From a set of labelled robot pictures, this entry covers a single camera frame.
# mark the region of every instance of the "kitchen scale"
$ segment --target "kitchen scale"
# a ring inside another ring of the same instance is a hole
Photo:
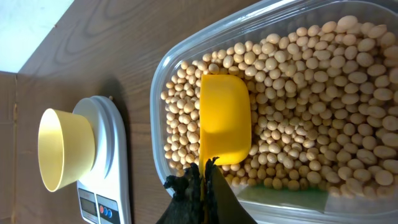
[[[95,162],[77,181],[81,216],[88,223],[130,224],[126,132],[114,103],[104,96],[78,102],[74,114],[91,124],[95,138]]]

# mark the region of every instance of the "yellow cup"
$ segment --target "yellow cup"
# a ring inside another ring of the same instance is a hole
[[[47,109],[39,128],[39,167],[54,192],[87,174],[95,158],[94,134],[82,115]]]

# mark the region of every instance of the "wooden table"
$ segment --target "wooden table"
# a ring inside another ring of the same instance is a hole
[[[72,111],[114,96],[127,131],[134,223],[155,223],[170,202],[152,157],[149,92],[174,45],[256,0],[75,1],[17,75],[16,223],[84,223],[76,185],[48,192],[37,162],[46,108]]]

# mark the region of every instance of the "yellow spoon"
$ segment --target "yellow spoon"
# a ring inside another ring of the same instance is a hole
[[[237,164],[251,147],[251,112],[246,84],[234,75],[203,75],[200,89],[200,159]]]

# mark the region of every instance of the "clear plastic tray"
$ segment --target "clear plastic tray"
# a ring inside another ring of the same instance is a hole
[[[163,145],[167,137],[165,103],[160,93],[165,83],[176,73],[182,60],[200,59],[204,53],[227,49],[237,42],[259,42],[268,34],[287,36],[298,27],[321,26],[347,15],[360,22],[386,24],[398,35],[398,2],[284,0],[261,1],[234,13],[173,47],[162,59],[154,75],[150,90],[150,121],[152,150],[160,181],[175,171],[168,167]],[[397,223],[398,197],[370,202],[363,198],[328,197],[316,190],[288,192],[263,187],[237,190],[244,208],[259,223]]]

